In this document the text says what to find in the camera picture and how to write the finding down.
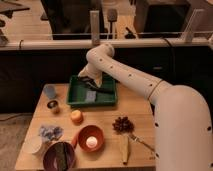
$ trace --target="green tray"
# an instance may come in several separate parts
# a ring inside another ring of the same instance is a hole
[[[103,75],[101,87],[110,89],[114,93],[107,94],[96,92],[96,100],[94,102],[85,101],[87,91],[90,89],[82,81],[78,80],[77,75],[73,75],[70,78],[69,90],[67,94],[67,104],[69,104],[71,107],[115,105],[117,102],[115,80],[108,75]]]

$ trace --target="paper cup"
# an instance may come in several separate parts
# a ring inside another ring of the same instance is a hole
[[[35,136],[32,138],[27,139],[23,144],[24,152],[28,154],[42,154],[45,150],[45,143],[42,142],[40,136]]]

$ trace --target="cup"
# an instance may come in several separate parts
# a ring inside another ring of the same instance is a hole
[[[49,99],[54,99],[56,97],[55,87],[53,85],[46,85],[43,91]]]
[[[40,136],[31,137],[23,144],[24,152],[33,155],[43,154],[46,147],[47,144],[42,142],[42,138]]]
[[[58,102],[56,100],[51,100],[47,103],[47,107],[50,109],[50,111],[53,114],[59,113],[60,112],[60,108],[58,105]]]

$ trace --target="small bowl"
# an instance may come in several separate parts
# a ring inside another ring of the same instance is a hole
[[[44,155],[43,166],[45,171],[58,171],[55,151],[56,144],[58,143],[64,143],[66,147],[67,169],[72,168],[75,164],[75,151],[72,145],[67,142],[57,142],[53,144]]]
[[[103,143],[103,131],[95,125],[85,126],[78,134],[78,144],[85,152],[97,151]]]

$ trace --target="carpet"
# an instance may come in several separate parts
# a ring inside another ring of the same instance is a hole
[[[0,114],[0,120],[16,115]],[[31,113],[24,113],[24,116],[0,121],[0,171],[14,171],[31,119]]]

